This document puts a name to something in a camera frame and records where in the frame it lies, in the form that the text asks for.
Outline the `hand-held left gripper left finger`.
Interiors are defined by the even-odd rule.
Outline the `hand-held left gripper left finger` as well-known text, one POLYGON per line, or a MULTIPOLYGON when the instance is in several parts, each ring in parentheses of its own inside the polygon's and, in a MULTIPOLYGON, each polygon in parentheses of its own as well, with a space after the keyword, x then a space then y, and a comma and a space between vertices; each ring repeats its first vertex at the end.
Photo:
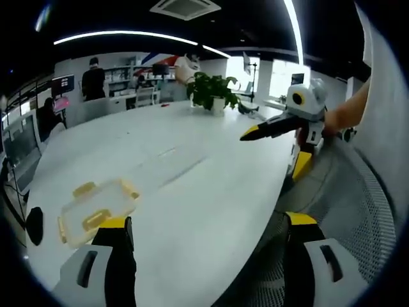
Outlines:
POLYGON ((52 293, 63 306, 135 306, 136 272, 132 218, 112 218, 61 266, 52 293))

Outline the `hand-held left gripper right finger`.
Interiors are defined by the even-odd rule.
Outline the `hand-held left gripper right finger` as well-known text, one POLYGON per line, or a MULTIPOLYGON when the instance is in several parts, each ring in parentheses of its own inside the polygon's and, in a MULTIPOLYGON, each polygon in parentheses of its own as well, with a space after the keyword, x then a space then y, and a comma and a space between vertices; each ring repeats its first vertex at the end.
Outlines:
POLYGON ((367 282, 357 259, 338 241, 326 238, 315 219, 286 212, 285 306, 351 306, 367 282))

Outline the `person's right hand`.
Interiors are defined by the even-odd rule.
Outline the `person's right hand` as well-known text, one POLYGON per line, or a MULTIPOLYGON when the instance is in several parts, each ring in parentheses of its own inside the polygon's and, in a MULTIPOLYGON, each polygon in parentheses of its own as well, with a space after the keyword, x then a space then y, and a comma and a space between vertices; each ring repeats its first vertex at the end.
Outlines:
POLYGON ((343 129, 355 126, 355 117, 348 108, 339 107, 325 112, 323 134, 333 136, 343 129))

